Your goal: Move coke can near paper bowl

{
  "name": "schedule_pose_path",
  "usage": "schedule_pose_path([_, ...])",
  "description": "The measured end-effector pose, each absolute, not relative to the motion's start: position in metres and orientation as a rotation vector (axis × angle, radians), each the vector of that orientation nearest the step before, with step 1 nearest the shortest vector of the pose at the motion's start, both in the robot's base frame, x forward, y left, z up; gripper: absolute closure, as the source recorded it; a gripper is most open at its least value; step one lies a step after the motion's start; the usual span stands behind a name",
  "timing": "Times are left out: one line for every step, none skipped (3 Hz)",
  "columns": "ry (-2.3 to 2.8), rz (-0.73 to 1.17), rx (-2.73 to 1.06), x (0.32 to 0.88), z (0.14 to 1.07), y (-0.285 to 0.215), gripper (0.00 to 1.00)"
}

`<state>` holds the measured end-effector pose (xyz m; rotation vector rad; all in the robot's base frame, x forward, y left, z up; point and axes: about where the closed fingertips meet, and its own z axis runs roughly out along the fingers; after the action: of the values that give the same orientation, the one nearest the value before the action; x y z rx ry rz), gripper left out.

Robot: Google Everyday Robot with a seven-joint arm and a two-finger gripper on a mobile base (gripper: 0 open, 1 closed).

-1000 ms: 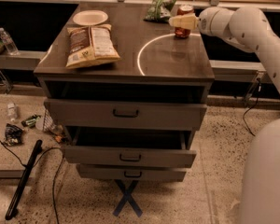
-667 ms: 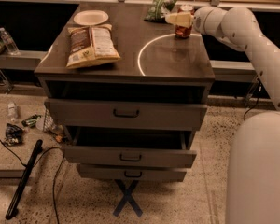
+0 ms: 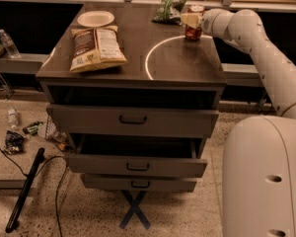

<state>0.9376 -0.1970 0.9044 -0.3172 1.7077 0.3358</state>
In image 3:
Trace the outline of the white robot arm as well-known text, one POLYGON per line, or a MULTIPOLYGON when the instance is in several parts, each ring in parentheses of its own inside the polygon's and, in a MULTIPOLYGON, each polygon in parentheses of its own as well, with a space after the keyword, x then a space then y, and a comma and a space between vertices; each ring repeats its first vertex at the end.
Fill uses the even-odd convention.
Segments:
POLYGON ((206 11, 203 32, 252 59, 274 116, 238 122, 223 153, 223 237, 296 237, 296 66, 269 40, 259 15, 206 11))

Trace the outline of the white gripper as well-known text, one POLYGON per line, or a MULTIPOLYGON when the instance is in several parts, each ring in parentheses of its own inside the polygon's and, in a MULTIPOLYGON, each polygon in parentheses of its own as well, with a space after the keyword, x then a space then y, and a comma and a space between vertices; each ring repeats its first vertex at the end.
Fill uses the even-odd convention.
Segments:
POLYGON ((200 13, 183 13, 181 21, 193 29, 201 25, 202 31, 214 38, 228 39, 228 26, 233 16, 234 14, 227 10, 210 9, 203 16, 200 13))

